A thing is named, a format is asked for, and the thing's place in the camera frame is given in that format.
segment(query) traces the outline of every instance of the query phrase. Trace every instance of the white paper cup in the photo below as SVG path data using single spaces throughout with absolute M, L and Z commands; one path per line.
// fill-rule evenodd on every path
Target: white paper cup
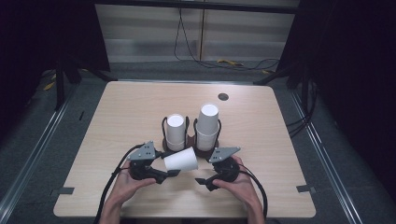
M 210 149 L 212 149 L 216 144 L 216 138 L 218 136 L 218 132 L 219 132 L 219 127 L 215 133 L 212 133 L 210 135 L 201 133 L 197 128 L 197 143 L 196 143 L 197 148 L 201 151 L 209 151 Z
M 166 145 L 168 146 L 169 149 L 171 149 L 172 151 L 180 151 L 181 149 L 184 148 L 184 141 L 182 143 L 179 144 L 173 144 L 170 143 L 166 140 Z
M 211 135 L 218 129 L 219 109 L 216 105 L 205 104 L 201 107 L 197 129 L 201 133 Z
M 194 149 L 189 147 L 164 159 L 166 170 L 190 171 L 198 169 Z
M 166 141 L 178 145 L 186 139 L 184 118 L 179 114 L 169 115 L 166 120 Z

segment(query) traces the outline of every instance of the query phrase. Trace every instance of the person's right hand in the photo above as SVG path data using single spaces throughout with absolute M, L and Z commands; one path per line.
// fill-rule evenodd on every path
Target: person's right hand
M 242 163 L 241 158 L 235 155 L 232 155 L 232 157 L 236 163 L 241 165 L 244 164 Z M 239 166 L 239 169 L 241 171 L 247 171 L 243 166 Z M 226 182 L 220 179 L 215 179 L 212 183 L 222 189 L 227 189 L 233 194 L 233 196 L 235 196 L 235 198 L 243 203 L 252 203 L 253 201 L 257 202 L 257 200 L 259 200 L 256 190 L 254 189 L 251 179 L 248 175 L 239 174 L 234 182 Z

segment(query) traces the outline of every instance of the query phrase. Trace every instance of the light wood tabletop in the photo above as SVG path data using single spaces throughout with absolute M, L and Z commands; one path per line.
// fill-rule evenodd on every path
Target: light wood tabletop
M 220 93 L 229 99 L 221 101 Z M 74 192 L 59 196 L 54 214 L 94 217 L 106 182 L 128 149 L 152 140 L 156 149 L 163 151 L 163 118 L 177 113 L 188 116 L 192 123 L 205 103 L 219 108 L 219 146 L 241 147 L 235 155 L 262 183 L 268 197 L 268 217 L 314 216 L 310 193 L 299 193 L 296 188 L 306 183 L 271 88 L 121 81 L 107 84 L 64 183 L 75 188 Z M 192 125 L 189 135 L 194 135 Z M 121 215 L 245 217 L 246 209 L 227 190 L 208 191 L 195 182 L 195 177 L 209 178 L 215 173 L 204 159 L 198 162 L 198 170 L 140 189 L 123 205 Z M 161 158 L 152 167 L 166 171 Z

